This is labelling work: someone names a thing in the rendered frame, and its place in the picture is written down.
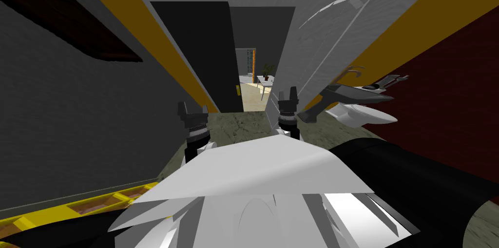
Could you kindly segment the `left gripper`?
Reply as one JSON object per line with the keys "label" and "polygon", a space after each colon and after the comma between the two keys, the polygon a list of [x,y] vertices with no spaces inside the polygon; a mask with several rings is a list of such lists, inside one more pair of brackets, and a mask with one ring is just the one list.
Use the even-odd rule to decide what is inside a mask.
{"label": "left gripper", "polygon": [[202,113],[189,114],[186,103],[181,101],[177,104],[177,113],[184,122],[185,127],[205,127],[208,122],[209,111],[207,105],[202,106]]}

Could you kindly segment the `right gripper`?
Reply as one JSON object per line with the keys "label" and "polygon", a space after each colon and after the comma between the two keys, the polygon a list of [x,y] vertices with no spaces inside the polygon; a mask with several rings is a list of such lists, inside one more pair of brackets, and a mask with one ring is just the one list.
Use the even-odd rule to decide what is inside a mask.
{"label": "right gripper", "polygon": [[290,87],[289,100],[285,100],[284,91],[278,92],[278,109],[281,114],[291,114],[297,112],[297,105],[299,103],[297,87]]}

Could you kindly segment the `white table with plant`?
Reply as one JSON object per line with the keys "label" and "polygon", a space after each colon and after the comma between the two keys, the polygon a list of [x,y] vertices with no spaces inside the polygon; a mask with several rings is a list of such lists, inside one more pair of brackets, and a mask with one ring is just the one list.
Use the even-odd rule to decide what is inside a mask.
{"label": "white table with plant", "polygon": [[265,89],[267,87],[271,87],[273,85],[274,77],[271,76],[270,73],[274,70],[275,67],[276,67],[276,65],[265,64],[264,69],[262,71],[263,74],[261,76],[257,76],[257,86],[256,87],[258,88],[259,86],[261,86],[263,88],[261,100],[263,100]]}

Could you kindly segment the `pale grey door leaf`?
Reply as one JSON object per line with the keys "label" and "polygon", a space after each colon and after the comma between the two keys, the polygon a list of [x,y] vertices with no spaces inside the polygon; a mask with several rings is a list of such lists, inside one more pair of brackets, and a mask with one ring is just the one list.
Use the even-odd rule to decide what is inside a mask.
{"label": "pale grey door leaf", "polygon": [[298,92],[303,109],[417,0],[302,0],[266,106],[275,128],[279,92]]}

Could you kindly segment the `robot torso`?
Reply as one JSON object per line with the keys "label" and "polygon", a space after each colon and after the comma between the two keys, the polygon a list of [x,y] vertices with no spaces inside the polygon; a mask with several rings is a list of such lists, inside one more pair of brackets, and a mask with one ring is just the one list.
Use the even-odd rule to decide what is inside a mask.
{"label": "robot torso", "polygon": [[274,135],[206,149],[110,226],[116,248],[387,248],[411,235],[336,155]]}

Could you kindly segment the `yellow wooden rack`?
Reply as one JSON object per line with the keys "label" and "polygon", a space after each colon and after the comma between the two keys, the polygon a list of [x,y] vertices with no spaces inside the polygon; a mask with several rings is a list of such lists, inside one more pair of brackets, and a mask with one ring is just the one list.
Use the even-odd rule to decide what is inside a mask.
{"label": "yellow wooden rack", "polygon": [[38,226],[67,219],[120,210],[131,205],[157,182],[79,200],[0,220],[0,248],[19,248],[1,239]]}

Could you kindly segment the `dark brown wall panel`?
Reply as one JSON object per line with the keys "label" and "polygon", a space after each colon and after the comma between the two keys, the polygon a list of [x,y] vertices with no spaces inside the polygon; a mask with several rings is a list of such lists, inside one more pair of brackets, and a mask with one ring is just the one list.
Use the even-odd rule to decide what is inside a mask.
{"label": "dark brown wall panel", "polygon": [[77,0],[0,0],[82,53],[103,61],[142,62]]}

